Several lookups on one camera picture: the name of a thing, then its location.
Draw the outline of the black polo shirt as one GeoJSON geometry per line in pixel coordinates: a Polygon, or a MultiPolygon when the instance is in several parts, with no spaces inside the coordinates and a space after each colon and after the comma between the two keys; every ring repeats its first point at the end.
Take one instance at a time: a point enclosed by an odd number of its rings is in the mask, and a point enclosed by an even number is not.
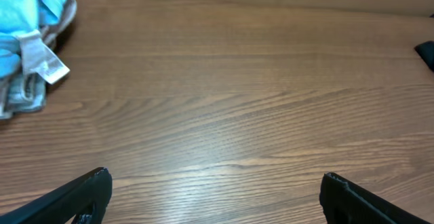
{"type": "Polygon", "coordinates": [[[414,50],[422,58],[429,69],[434,71],[434,42],[426,41],[417,45],[414,50]]]}

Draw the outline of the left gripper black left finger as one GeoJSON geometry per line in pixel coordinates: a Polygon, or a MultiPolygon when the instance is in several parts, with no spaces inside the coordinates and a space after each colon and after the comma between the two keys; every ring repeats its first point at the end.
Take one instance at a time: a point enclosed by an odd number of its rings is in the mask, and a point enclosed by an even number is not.
{"type": "Polygon", "coordinates": [[[3,224],[91,223],[101,224],[110,202],[113,180],[99,167],[75,180],[1,216],[3,224]]]}

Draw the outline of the light blue printed t-shirt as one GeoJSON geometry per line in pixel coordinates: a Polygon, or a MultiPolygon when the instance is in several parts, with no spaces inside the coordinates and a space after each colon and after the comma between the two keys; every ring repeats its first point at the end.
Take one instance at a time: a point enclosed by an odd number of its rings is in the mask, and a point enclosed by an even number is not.
{"type": "Polygon", "coordinates": [[[21,66],[19,35],[60,23],[67,0],[1,0],[1,78],[21,66]]]}

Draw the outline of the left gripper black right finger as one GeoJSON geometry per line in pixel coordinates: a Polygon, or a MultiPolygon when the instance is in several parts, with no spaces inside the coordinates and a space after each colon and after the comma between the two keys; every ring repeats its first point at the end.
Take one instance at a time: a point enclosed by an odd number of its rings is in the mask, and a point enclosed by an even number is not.
{"type": "Polygon", "coordinates": [[[319,202],[328,224],[429,224],[334,172],[324,174],[319,202]]]}

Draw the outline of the grey folded garment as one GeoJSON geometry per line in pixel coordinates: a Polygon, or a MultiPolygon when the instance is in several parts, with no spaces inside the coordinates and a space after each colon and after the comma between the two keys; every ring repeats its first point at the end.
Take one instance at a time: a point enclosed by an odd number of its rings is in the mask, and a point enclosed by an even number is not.
{"type": "Polygon", "coordinates": [[[66,0],[58,24],[13,39],[1,38],[12,49],[20,64],[11,75],[1,78],[1,119],[15,113],[40,111],[46,104],[46,86],[65,78],[70,69],[55,54],[57,38],[74,20],[76,0],[66,0]]]}

